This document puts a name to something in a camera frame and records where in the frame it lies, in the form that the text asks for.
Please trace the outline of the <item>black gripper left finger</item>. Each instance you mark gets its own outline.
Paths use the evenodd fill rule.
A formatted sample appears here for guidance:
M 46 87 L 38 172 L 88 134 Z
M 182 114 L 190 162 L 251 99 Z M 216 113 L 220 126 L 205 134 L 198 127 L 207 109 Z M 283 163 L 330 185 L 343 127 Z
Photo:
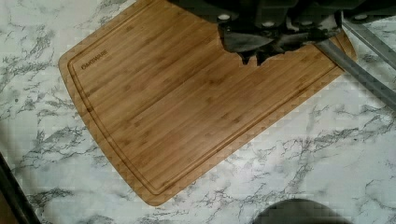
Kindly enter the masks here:
M 257 65 L 262 65 L 275 55 L 271 47 L 274 39 L 263 35 L 255 27 L 248 27 L 244 23 L 221 23 L 218 31 L 223 48 L 237 54 L 243 65 L 247 65 L 252 57 L 256 58 Z

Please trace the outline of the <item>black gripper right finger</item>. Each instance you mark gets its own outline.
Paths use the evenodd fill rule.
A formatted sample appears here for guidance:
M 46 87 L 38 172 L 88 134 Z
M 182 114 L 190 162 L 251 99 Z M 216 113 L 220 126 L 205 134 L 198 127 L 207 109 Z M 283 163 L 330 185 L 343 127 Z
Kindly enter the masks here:
M 291 30 L 285 25 L 277 28 L 262 28 L 258 35 L 270 39 L 270 42 L 257 48 L 257 65 L 262 65 L 267 59 L 288 51 L 295 51 L 305 45 L 315 44 L 338 35 L 341 25 L 331 22 L 329 25 L 308 25 L 298 31 Z

